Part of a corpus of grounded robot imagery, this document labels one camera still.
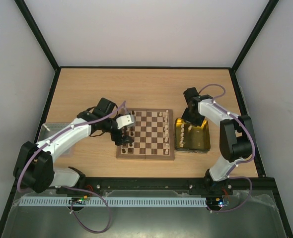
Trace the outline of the wooden folding chess board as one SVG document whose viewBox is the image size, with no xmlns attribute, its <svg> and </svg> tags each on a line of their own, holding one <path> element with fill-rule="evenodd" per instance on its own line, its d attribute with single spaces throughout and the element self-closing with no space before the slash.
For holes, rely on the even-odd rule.
<svg viewBox="0 0 293 238">
<path fill-rule="evenodd" d="M 163 160 L 175 159 L 174 120 L 172 109 L 128 108 L 136 124 L 123 132 L 134 141 L 117 147 L 117 159 Z"/>
</svg>

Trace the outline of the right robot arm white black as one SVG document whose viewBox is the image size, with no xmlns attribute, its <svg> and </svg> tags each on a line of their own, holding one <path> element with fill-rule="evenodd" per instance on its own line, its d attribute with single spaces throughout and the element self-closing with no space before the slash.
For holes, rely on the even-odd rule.
<svg viewBox="0 0 293 238">
<path fill-rule="evenodd" d="M 230 178 L 230 173 L 242 163 L 254 159 L 256 146 L 254 132 L 249 116 L 239 116 L 220 106 L 209 95 L 184 94 L 187 108 L 182 119 L 193 126 L 201 126 L 208 118 L 220 128 L 220 157 L 206 171 L 204 188 L 209 194 L 215 194 Z"/>
</svg>

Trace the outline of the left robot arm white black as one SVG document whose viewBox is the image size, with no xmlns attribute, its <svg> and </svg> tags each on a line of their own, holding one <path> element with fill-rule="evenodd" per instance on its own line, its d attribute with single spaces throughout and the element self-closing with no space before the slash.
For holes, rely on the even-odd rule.
<svg viewBox="0 0 293 238">
<path fill-rule="evenodd" d="M 97 130 L 108 132 L 117 146 L 131 143 L 131 137 L 124 135 L 122 129 L 135 124 L 130 113 L 118 115 L 95 115 L 83 111 L 63 129 L 54 135 L 32 143 L 24 143 L 19 151 L 13 175 L 17 178 L 17 191 L 24 192 L 25 186 L 36 193 L 49 187 L 74 187 L 80 180 L 81 172 L 74 167 L 56 168 L 54 162 L 80 140 L 91 136 Z"/>
</svg>

